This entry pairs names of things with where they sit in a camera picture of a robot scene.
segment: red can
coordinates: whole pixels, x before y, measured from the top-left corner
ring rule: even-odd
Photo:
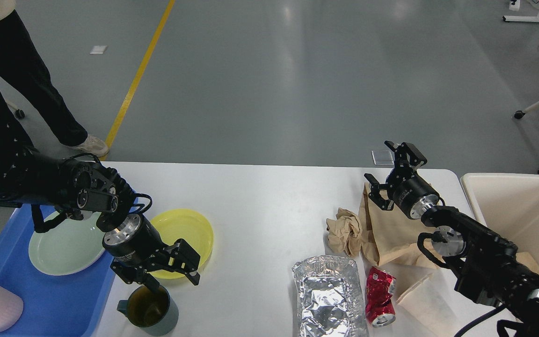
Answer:
[[[391,301],[395,286],[395,277],[376,267],[370,269],[370,275],[367,277],[365,316],[374,328],[387,326],[396,319]]]

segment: white bin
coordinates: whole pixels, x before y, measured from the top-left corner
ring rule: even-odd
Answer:
[[[539,175],[467,173],[460,181],[475,219],[539,264]]]

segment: robotic arm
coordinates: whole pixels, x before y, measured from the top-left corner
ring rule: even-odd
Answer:
[[[365,174],[371,186],[368,197],[385,211],[396,204],[409,219],[421,219],[425,226],[436,228],[419,235],[419,250],[455,274],[457,292],[478,304],[502,304],[523,322],[499,321],[501,335],[506,334],[504,328],[511,328],[517,336],[539,336],[539,275],[517,262],[517,246],[455,207],[438,205],[442,201],[438,192],[417,174],[427,159],[413,144],[385,144],[395,154],[395,167],[384,184]],[[431,239],[444,262],[425,248],[426,239]]]
[[[149,272],[163,269],[199,283],[199,254],[184,239],[164,243],[144,216],[150,196],[136,193],[117,170],[103,166],[94,155],[94,162],[76,160],[84,155],[65,160],[44,156],[32,144],[18,141],[5,118],[0,116],[0,205],[32,204],[39,233],[67,218],[82,220],[85,211],[101,212],[97,227],[105,233],[102,244],[114,256],[111,269],[124,282],[156,291],[159,282]],[[139,197],[148,198],[149,204],[135,204]],[[44,222],[39,205],[53,205],[60,214]]]

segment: yellow floor line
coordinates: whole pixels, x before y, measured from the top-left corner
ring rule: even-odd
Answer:
[[[138,84],[141,82],[143,73],[145,72],[145,69],[147,68],[147,64],[149,63],[151,54],[153,53],[155,46],[157,44],[157,41],[159,40],[159,36],[161,35],[163,26],[165,26],[165,22],[168,20],[169,12],[172,11],[174,2],[175,0],[170,0],[170,2],[168,3],[168,6],[165,8],[165,11],[163,12],[163,16],[161,17],[158,27],[155,30],[155,34],[153,35],[151,39],[151,43],[149,43],[149,47],[147,48],[147,51],[145,52],[145,56],[143,56],[141,65],[138,67],[137,74],[134,76],[134,79],[132,80],[132,84],[130,85],[130,88],[128,89],[128,93],[126,94],[126,97],[124,98],[124,102],[122,102],[120,111],[118,111],[118,115],[116,116],[116,119],[114,120],[114,123],[111,126],[111,130],[107,134],[105,143],[110,148],[111,148],[111,145],[114,143],[114,139],[116,139],[116,135],[118,133],[118,130],[120,129],[120,126],[122,125],[122,121],[124,121],[124,116],[126,116],[126,111],[128,111],[128,107],[130,106],[130,103],[132,102],[134,93],[137,91]],[[101,160],[105,160],[105,158],[107,158],[107,156],[101,157]]]

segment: yellow plate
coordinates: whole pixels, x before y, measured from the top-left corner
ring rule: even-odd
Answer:
[[[151,224],[168,245],[173,245],[178,239],[185,239],[201,256],[199,267],[209,258],[213,247],[213,229],[200,213],[192,209],[173,209],[155,216]],[[153,271],[151,275],[164,279],[184,277],[184,274],[169,271]]]

